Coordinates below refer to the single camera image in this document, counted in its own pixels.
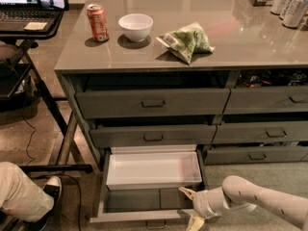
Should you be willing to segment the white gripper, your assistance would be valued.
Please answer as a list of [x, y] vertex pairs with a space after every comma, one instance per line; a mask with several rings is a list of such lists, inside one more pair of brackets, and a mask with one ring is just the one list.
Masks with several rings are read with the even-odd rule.
[[180, 187], [179, 191], [192, 200], [193, 209], [201, 216], [190, 216], [186, 231], [199, 231], [205, 223], [205, 218], [218, 217], [230, 210], [230, 201], [222, 187], [199, 192]]

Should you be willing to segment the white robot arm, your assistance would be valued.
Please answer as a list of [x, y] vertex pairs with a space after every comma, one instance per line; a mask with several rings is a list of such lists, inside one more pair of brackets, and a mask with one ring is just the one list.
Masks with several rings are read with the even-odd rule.
[[180, 187], [179, 191], [193, 205], [193, 215], [190, 216], [186, 231], [199, 231], [207, 219], [224, 213], [252, 211], [256, 207], [277, 215], [301, 231], [308, 231], [307, 198], [263, 188], [240, 176], [228, 176], [220, 187], [211, 190], [195, 192]]

